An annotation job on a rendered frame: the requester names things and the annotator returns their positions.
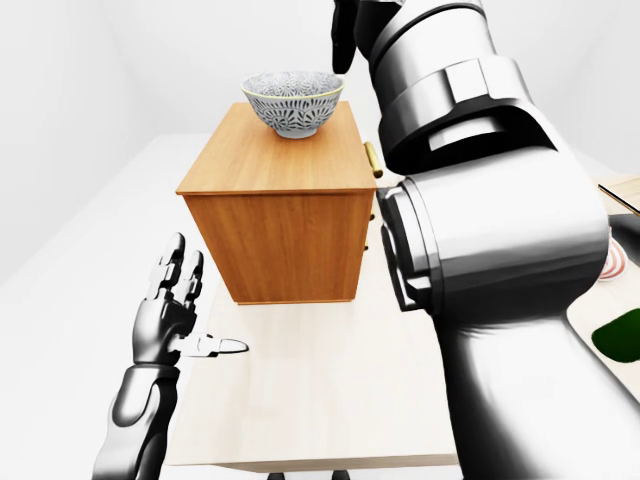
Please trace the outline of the plate with red rings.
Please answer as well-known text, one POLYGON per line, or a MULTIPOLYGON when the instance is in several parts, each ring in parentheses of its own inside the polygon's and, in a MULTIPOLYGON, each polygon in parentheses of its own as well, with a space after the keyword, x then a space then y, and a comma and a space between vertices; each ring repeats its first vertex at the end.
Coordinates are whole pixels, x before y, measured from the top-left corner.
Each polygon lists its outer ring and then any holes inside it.
POLYGON ((607 258, 598 277, 600 281, 611 281, 620 278, 628 268, 628 256, 624 248, 613 237, 609 238, 607 258))

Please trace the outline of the dark green object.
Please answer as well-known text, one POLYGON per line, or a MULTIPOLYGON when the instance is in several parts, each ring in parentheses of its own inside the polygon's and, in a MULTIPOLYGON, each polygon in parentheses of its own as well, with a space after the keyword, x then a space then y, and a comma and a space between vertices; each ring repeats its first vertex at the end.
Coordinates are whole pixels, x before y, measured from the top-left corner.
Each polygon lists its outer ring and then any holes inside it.
POLYGON ((597 350, 619 363, 640 361, 640 308, 630 310, 593 331, 597 350))

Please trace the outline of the wooden cabinet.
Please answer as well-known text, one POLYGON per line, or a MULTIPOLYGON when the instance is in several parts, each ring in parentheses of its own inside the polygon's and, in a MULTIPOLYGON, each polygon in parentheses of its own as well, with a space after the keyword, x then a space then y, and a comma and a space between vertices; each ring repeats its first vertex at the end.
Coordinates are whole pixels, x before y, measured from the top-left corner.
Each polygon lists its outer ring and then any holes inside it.
POLYGON ((232 299, 268 304, 354 299, 375 190, 341 101, 305 139, 233 104, 176 192, 232 299))

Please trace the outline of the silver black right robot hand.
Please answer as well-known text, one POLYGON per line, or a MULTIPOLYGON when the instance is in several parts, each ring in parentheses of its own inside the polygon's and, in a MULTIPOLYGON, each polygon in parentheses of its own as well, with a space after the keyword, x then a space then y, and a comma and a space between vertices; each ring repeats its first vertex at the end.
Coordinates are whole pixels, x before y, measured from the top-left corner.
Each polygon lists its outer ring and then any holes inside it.
POLYGON ((366 59, 370 57, 376 38, 371 7, 366 0, 334 0, 331 41, 335 74, 348 72, 357 49, 366 59))

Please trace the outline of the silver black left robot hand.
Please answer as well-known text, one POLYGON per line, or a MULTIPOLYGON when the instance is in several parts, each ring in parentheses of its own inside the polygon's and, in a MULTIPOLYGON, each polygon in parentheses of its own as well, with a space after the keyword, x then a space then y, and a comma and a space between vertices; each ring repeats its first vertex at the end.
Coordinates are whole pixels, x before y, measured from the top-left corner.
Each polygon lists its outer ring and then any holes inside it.
POLYGON ((249 350, 240 340, 193 331, 204 256, 196 250, 186 258, 185 246, 185 237, 174 233, 152 269, 149 290, 138 308, 132 333, 136 364, 174 366, 182 356, 215 358, 249 350))

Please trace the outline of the black round object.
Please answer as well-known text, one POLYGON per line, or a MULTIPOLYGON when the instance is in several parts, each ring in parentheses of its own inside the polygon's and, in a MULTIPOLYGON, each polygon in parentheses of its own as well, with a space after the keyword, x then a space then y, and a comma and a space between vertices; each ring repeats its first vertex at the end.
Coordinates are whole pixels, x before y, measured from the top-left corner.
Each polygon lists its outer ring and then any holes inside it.
POLYGON ((629 256, 640 257, 640 216, 614 214, 609 216, 613 238, 629 256))

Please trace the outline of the blue white patterned bowl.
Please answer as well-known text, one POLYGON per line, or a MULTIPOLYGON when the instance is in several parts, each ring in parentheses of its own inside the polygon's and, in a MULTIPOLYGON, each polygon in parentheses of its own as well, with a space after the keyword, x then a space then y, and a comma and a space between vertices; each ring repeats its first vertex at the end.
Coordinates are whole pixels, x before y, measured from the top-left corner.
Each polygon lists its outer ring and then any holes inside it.
POLYGON ((259 73, 241 83, 259 119, 288 139, 314 135, 333 114, 343 89, 341 77, 318 71, 259 73))

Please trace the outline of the pale wooden slat tray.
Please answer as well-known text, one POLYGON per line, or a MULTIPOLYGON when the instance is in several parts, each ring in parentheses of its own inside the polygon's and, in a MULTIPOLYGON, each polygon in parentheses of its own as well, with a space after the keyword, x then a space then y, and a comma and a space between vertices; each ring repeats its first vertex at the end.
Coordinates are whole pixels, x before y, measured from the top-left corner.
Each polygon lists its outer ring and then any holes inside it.
POLYGON ((640 216, 640 175, 601 181, 598 188, 627 210, 640 216))

